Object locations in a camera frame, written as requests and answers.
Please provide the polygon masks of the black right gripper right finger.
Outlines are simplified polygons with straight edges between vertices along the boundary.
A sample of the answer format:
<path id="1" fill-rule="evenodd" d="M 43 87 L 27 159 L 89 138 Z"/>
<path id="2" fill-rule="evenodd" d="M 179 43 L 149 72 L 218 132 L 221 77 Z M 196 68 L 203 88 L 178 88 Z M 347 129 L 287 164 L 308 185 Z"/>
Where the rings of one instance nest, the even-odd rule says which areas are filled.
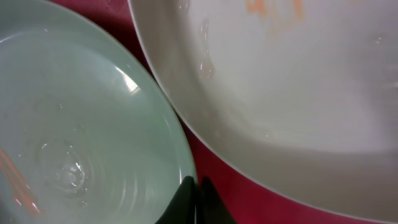
<path id="1" fill-rule="evenodd" d="M 202 178 L 198 201 L 199 224 L 237 224 L 209 177 Z"/>

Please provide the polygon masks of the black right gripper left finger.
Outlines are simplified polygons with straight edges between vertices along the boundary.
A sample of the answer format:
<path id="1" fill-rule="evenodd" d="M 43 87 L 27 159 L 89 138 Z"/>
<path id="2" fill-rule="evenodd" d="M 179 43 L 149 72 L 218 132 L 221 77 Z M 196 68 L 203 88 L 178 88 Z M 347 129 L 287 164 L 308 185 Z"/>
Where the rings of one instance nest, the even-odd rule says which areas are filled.
<path id="1" fill-rule="evenodd" d="M 195 182 L 186 176 L 179 185 L 165 212 L 155 224 L 195 223 Z"/>

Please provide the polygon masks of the light green plate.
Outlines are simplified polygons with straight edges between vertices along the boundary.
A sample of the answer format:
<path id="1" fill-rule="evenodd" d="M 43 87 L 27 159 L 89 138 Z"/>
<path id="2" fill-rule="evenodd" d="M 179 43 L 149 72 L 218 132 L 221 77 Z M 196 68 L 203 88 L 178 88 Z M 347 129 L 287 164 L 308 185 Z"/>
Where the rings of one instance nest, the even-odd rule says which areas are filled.
<path id="1" fill-rule="evenodd" d="M 156 223 L 195 165 L 156 82 L 48 1 L 1 2 L 1 222 Z"/>

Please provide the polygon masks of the white plate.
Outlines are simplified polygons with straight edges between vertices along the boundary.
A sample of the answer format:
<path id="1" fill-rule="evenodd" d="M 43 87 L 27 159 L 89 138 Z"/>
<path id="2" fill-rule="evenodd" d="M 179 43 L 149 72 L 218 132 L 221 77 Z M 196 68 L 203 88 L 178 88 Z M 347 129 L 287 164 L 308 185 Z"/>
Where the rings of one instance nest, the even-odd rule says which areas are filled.
<path id="1" fill-rule="evenodd" d="M 217 156 L 311 207 L 397 221 L 397 1 L 129 2 L 147 63 Z"/>

